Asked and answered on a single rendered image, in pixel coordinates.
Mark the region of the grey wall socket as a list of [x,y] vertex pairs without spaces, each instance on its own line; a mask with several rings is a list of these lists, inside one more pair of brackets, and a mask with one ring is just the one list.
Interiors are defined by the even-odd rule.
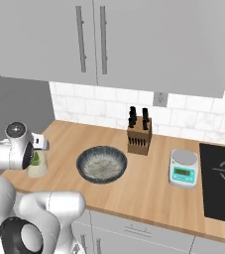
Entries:
[[153,105],[158,107],[166,107],[168,105],[169,95],[163,92],[155,92],[153,98]]

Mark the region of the black hob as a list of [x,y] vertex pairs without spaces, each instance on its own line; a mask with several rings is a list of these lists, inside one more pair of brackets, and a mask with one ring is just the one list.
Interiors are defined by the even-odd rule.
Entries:
[[204,216],[225,221],[225,147],[200,143]]

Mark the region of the green garnish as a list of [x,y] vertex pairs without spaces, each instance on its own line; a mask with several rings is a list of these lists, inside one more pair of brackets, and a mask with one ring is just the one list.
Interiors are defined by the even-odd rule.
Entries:
[[34,153],[34,157],[32,159],[32,166],[38,166],[41,163],[40,156],[38,152]]

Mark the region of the glass of lemonade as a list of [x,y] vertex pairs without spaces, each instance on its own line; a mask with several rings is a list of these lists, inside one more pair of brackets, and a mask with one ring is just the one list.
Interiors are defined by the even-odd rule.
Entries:
[[35,152],[39,153],[41,163],[38,166],[32,166],[31,162],[30,166],[27,168],[27,174],[30,178],[40,178],[48,171],[47,157],[45,152],[42,150],[36,150]]

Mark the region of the wide grey wall cupboard door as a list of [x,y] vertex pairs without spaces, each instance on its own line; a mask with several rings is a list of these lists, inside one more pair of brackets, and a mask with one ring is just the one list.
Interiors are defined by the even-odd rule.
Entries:
[[[102,74],[100,6],[106,9]],[[100,86],[221,98],[225,0],[93,0]]]

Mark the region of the grey fridge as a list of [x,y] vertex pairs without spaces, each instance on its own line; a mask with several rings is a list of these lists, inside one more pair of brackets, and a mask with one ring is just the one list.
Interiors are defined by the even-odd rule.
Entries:
[[0,75],[0,140],[9,123],[22,121],[35,133],[43,133],[55,121],[50,85]]

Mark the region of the wooden knife block with knives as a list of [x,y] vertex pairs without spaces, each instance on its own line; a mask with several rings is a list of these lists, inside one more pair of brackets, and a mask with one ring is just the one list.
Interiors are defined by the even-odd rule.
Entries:
[[128,119],[128,152],[147,156],[152,140],[152,118],[146,107],[138,116],[136,107],[131,106]]

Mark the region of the narrow grey wall cupboard door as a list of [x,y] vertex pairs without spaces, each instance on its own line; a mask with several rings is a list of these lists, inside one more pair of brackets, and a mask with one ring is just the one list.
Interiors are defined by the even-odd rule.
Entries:
[[[81,6],[86,72],[81,72],[75,6]],[[0,74],[96,83],[92,0],[0,0]]]

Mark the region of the grey drawer front under hob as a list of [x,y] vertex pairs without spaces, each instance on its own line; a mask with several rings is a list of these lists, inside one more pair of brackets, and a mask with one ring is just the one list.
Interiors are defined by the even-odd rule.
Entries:
[[225,254],[225,243],[196,237],[190,254]]

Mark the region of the dark speckled ice bowl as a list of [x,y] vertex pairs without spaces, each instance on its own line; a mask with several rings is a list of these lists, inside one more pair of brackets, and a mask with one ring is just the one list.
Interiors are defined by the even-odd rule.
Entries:
[[110,146],[95,146],[83,151],[76,160],[79,174],[93,184],[109,184],[123,176],[128,160],[125,154]]

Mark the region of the white kitchen scale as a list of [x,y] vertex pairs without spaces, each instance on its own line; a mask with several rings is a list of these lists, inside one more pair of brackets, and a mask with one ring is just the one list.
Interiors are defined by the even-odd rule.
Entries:
[[185,149],[172,150],[169,159],[169,183],[179,188],[194,189],[197,177],[197,154]]

